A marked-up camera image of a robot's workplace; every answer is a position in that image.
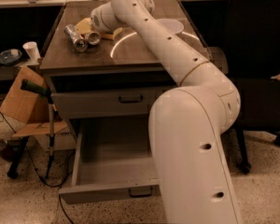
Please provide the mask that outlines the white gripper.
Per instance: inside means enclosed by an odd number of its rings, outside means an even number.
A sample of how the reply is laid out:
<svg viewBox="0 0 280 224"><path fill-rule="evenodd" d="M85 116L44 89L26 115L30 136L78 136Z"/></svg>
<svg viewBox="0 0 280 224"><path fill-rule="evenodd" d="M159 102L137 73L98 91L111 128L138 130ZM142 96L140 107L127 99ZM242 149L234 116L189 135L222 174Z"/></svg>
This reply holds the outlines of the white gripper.
<svg viewBox="0 0 280 224"><path fill-rule="evenodd" d="M100 33L110 33L116 29L116 17L110 4L103 4L91 12L91 19L85 18L75 25L78 34L85 35L94 28Z"/></svg>

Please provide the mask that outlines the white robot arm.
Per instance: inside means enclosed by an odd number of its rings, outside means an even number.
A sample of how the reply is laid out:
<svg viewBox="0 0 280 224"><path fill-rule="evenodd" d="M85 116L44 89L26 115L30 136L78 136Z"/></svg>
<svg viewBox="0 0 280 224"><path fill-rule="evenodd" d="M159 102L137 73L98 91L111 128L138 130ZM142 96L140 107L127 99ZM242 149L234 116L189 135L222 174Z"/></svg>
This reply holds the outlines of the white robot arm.
<svg viewBox="0 0 280 224"><path fill-rule="evenodd" d="M152 0L110 0L91 12L100 33L133 28L176 83L148 120L166 219L170 224L243 224L220 136L236 121L233 83L151 12Z"/></svg>

